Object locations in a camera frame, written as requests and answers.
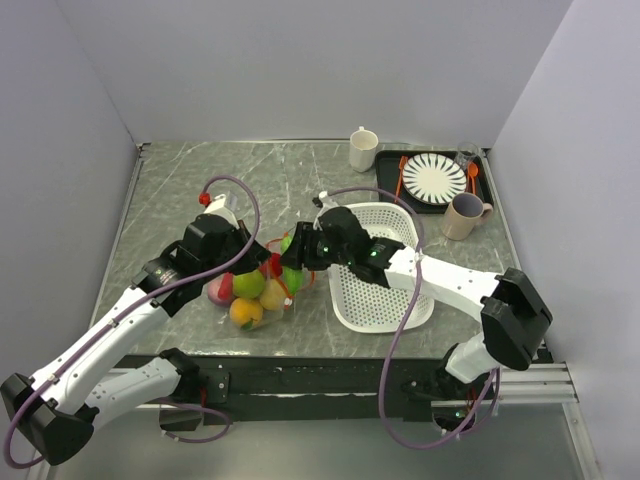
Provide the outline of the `green pear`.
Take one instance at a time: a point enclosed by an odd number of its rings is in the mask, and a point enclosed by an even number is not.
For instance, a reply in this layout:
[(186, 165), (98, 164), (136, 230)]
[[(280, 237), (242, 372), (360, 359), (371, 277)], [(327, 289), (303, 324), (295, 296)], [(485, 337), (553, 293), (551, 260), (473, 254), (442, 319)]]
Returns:
[(238, 298), (255, 299), (261, 295), (265, 284), (264, 275), (259, 270), (254, 270), (249, 273), (234, 275), (232, 291)]

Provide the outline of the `red wrinkled fruit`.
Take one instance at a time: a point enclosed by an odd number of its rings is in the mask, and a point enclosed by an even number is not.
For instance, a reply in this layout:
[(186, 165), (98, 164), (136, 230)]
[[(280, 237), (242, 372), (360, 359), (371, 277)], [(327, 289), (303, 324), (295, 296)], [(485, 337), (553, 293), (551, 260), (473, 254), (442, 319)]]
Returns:
[(282, 275), (280, 258), (281, 256), (278, 253), (272, 253), (269, 259), (259, 267), (259, 271), (265, 278), (280, 277)]

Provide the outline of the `orange fruit with leaf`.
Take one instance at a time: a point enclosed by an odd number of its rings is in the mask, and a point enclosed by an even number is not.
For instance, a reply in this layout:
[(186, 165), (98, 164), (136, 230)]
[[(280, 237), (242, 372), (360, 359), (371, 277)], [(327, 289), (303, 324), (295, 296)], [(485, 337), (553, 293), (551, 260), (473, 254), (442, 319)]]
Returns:
[(236, 298), (229, 309), (230, 320), (243, 331), (259, 327), (263, 321), (263, 314), (264, 309), (256, 299)]

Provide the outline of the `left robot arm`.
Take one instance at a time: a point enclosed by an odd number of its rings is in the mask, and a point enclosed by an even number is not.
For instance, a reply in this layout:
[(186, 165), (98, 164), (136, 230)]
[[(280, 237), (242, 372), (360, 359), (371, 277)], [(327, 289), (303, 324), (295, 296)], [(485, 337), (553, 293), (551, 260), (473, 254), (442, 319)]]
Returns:
[(243, 222), (199, 215), (72, 347), (34, 374), (14, 373), (2, 383), (9, 431), (20, 432), (42, 460), (56, 466), (76, 455), (99, 427), (140, 404), (191, 399), (203, 383), (200, 368), (177, 348), (118, 379), (104, 377), (142, 336), (198, 298), (206, 283), (226, 272), (250, 273), (269, 257)]

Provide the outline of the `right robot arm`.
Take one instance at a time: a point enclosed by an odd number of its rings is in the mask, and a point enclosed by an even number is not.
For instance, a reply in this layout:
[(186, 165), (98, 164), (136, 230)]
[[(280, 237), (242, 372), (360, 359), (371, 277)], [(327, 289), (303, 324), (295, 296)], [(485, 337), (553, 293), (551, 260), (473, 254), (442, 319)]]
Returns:
[(439, 390), (449, 398), (460, 398), (495, 368), (527, 370), (552, 322), (524, 272), (463, 268), (424, 255), (417, 246), (373, 237), (345, 206), (325, 211), (315, 222), (298, 223), (281, 264), (309, 271), (344, 266), (363, 282), (417, 291), (478, 321), (480, 334), (452, 347), (437, 375)]

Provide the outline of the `green bitter gourd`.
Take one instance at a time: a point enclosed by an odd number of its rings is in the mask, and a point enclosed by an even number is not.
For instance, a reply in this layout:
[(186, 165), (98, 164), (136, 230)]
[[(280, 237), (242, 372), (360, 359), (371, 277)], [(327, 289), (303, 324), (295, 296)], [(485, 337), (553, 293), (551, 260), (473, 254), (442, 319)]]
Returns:
[[(292, 242), (292, 237), (285, 234), (280, 242), (280, 254), (284, 256), (285, 252), (289, 248)], [(304, 274), (301, 270), (295, 270), (284, 265), (283, 260), (280, 260), (282, 267), (281, 280), (287, 287), (291, 296), (294, 296), (303, 286)]]

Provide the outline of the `clear zip top bag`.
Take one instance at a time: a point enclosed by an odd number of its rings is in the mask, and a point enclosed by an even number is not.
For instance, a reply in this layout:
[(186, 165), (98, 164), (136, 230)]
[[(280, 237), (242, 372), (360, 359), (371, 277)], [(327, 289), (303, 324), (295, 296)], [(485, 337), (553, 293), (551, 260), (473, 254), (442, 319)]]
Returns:
[(207, 297), (224, 308), (230, 322), (239, 330), (250, 331), (280, 320), (293, 310), (295, 296), (315, 283), (316, 274), (281, 265), (281, 255), (293, 241), (286, 232), (270, 240), (269, 259), (258, 269), (242, 275), (224, 273), (207, 286)]

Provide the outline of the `yellow lemon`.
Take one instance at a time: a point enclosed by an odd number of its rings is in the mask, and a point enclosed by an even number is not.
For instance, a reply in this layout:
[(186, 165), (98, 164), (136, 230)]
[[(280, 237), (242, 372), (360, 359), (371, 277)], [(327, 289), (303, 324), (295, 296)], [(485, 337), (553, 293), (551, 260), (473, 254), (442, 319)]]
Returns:
[(287, 299), (285, 290), (273, 278), (266, 281), (264, 290), (259, 296), (260, 304), (268, 311), (283, 310)]

